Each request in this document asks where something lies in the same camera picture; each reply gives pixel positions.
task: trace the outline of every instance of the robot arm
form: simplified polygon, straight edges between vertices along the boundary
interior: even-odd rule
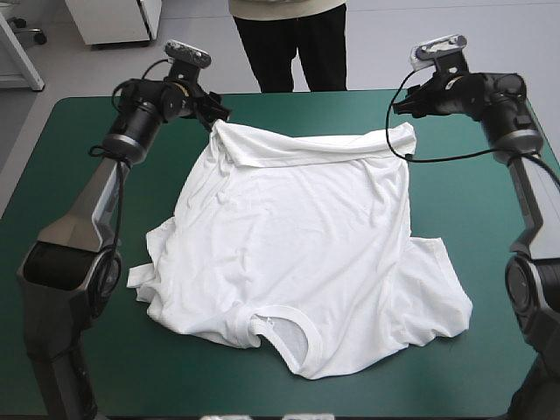
[[[494,158],[508,167],[526,228],[511,246],[515,255],[506,286],[523,337],[539,355],[505,418],[560,418],[554,396],[560,395],[560,185],[540,160],[543,136],[527,106],[522,77],[470,73],[465,46],[463,36],[453,35],[415,47],[410,57],[415,71],[431,66],[436,71],[393,110],[416,118],[470,116],[482,125]]]
[[[81,333],[101,315],[120,276],[118,225],[114,232],[110,220],[130,168],[144,161],[163,123],[197,118],[209,129],[229,115],[219,96],[198,84],[210,56],[178,41],[165,51],[173,63],[163,81],[119,86],[119,115],[102,142],[104,159],[69,212],[41,230],[18,272],[24,341],[51,419],[98,416]]]

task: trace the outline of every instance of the white object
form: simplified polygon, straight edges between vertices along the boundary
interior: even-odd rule
[[[66,0],[66,5],[87,45],[157,37],[161,0]]]
[[[0,50],[0,88],[42,90],[45,83],[2,13],[0,13],[0,44],[3,46]]]
[[[411,125],[390,135],[413,152]],[[469,324],[442,241],[410,238],[408,185],[382,130],[290,138],[218,121],[128,286],[177,333],[262,335],[310,379],[357,372]]]

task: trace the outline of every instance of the person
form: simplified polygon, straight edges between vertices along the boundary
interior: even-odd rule
[[[346,0],[229,0],[262,92],[291,92],[299,53],[311,91],[347,89]]]

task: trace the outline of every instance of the caster wheel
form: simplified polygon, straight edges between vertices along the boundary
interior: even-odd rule
[[[14,19],[14,25],[18,28],[18,29],[23,29],[27,26],[27,21],[25,19]]]
[[[46,35],[42,32],[39,32],[39,33],[36,33],[35,35],[33,35],[33,39],[40,46],[42,46],[43,44],[46,44]]]

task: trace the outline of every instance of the white cabinet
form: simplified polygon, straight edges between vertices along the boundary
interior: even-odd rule
[[[161,0],[66,0],[84,42],[148,41],[158,34]]]

